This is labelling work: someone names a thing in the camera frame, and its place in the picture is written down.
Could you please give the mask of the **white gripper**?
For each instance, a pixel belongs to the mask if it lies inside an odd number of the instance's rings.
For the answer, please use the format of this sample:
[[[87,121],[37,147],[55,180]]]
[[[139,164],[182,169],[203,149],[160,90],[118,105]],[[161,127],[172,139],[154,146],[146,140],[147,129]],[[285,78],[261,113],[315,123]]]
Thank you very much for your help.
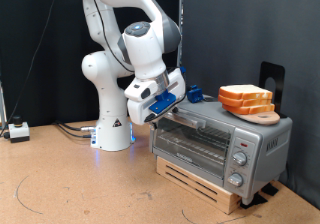
[[[185,80],[180,68],[155,76],[136,72],[134,80],[126,88],[131,120],[138,125],[152,122],[181,101],[185,90]]]

